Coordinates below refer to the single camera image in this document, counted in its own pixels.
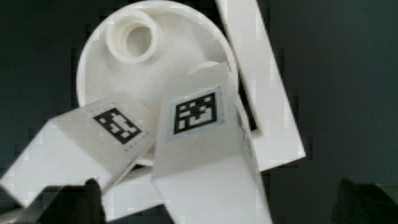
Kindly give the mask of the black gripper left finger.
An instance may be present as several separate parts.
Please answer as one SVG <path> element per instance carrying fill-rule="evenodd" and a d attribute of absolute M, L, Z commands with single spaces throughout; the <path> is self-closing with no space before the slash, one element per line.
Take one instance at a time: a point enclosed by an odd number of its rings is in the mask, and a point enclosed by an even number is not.
<path fill-rule="evenodd" d="M 48 186 L 24 212 L 24 224 L 107 224 L 102 189 L 95 179 L 82 185 Z"/>

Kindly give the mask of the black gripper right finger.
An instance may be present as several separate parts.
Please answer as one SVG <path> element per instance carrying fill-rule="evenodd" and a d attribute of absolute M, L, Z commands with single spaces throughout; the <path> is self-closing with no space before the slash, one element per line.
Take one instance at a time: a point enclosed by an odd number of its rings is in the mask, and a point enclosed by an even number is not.
<path fill-rule="evenodd" d="M 398 184 L 343 178 L 331 220 L 333 224 L 398 224 Z"/>

